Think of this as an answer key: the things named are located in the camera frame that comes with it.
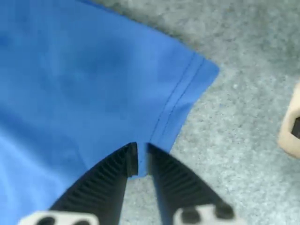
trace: blue shirt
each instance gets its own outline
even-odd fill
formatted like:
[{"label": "blue shirt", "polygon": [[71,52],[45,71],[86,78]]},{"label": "blue shirt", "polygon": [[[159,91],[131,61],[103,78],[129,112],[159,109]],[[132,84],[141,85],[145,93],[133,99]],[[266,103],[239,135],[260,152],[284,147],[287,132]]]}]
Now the blue shirt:
[{"label": "blue shirt", "polygon": [[76,0],[0,1],[0,224],[46,210],[137,142],[169,151],[215,64],[167,35]]}]

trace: gray carpet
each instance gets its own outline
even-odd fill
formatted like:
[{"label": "gray carpet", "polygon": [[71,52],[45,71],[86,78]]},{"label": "gray carpet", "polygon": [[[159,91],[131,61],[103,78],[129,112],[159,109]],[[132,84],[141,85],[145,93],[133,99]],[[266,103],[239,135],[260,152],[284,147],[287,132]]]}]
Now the gray carpet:
[{"label": "gray carpet", "polygon": [[[172,154],[249,225],[300,224],[300,161],[276,143],[300,76],[299,1],[97,1],[180,39],[221,68]],[[159,224],[151,179],[129,182],[121,224]]]}]

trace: stitching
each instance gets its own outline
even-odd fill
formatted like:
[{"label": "stitching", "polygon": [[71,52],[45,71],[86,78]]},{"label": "stitching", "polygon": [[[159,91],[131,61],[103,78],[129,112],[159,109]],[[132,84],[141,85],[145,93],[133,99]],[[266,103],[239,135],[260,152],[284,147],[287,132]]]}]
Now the stitching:
[{"label": "stitching", "polygon": [[204,62],[205,62],[205,59],[203,58],[201,64],[199,65],[199,68],[197,69],[197,71],[196,71],[196,73],[194,74],[193,78],[192,78],[191,81],[188,83],[187,87],[185,88],[185,90],[183,91],[183,93],[181,94],[181,96],[179,97],[179,99],[177,100],[177,102],[175,103],[175,105],[173,106],[171,112],[169,113],[169,115],[168,115],[168,120],[167,120],[167,122],[166,122],[166,124],[165,124],[165,127],[164,127],[164,130],[163,130],[163,132],[162,132],[162,134],[161,134],[161,136],[160,136],[160,138],[159,138],[159,140],[158,140],[158,143],[160,142],[160,140],[163,138],[163,135],[165,134],[165,130],[166,130],[168,124],[169,124],[170,117],[171,117],[172,113],[174,112],[175,107],[177,106],[177,104],[179,103],[179,101],[181,100],[181,98],[184,96],[184,94],[185,94],[186,91],[188,90],[188,88],[189,88],[189,86],[191,85],[191,83],[193,82],[193,80],[196,78],[196,76],[197,76],[198,72],[200,71],[201,67],[203,66]]},{"label": "stitching", "polygon": [[188,68],[190,67],[190,65],[191,65],[191,63],[192,63],[194,57],[195,57],[195,53],[192,54],[192,57],[191,57],[191,59],[190,59],[188,65],[187,65],[187,67],[184,69],[184,71],[183,71],[183,73],[182,73],[182,75],[181,75],[179,81],[177,82],[176,86],[174,87],[174,89],[172,90],[171,94],[169,95],[169,97],[168,97],[168,99],[167,99],[167,101],[166,101],[166,103],[165,103],[165,105],[164,105],[164,108],[163,108],[162,112],[160,113],[160,115],[159,115],[159,117],[158,117],[158,120],[157,120],[157,122],[156,122],[156,124],[155,124],[155,127],[154,127],[154,129],[153,129],[153,131],[152,131],[152,133],[151,133],[151,136],[150,136],[150,142],[152,141],[153,135],[154,135],[154,133],[155,133],[157,127],[158,127],[158,124],[159,124],[159,122],[160,122],[160,120],[161,120],[161,117],[162,117],[162,115],[163,115],[163,113],[164,113],[164,111],[165,111],[165,108],[166,108],[167,104],[169,103],[169,101],[170,101],[172,95],[174,94],[174,92],[175,92],[176,89],[178,88],[178,85],[179,85],[179,84],[181,83],[181,81],[183,80],[183,77],[184,77],[184,75],[187,73]]}]

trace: ribbed rubber pad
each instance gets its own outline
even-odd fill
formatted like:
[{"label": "ribbed rubber pad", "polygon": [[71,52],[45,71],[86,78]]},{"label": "ribbed rubber pad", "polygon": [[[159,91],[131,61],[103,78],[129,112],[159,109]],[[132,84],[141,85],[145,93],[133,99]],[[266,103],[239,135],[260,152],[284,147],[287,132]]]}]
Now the ribbed rubber pad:
[{"label": "ribbed rubber pad", "polygon": [[148,157],[164,225],[173,224],[179,208],[222,201],[193,171],[165,151],[148,144]]},{"label": "ribbed rubber pad", "polygon": [[50,210],[95,214],[101,225],[118,225],[127,178],[138,174],[137,145],[129,143],[87,171]]}]

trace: floor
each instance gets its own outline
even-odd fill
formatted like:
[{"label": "floor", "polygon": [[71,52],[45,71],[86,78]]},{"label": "floor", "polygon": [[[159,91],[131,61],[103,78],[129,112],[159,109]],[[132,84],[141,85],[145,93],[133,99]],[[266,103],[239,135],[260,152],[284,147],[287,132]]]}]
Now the floor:
[{"label": "floor", "polygon": [[[298,0],[97,0],[215,61],[172,154],[249,225],[300,223],[300,161],[276,143],[300,77]],[[159,224],[150,178],[130,181],[122,225]]]}]

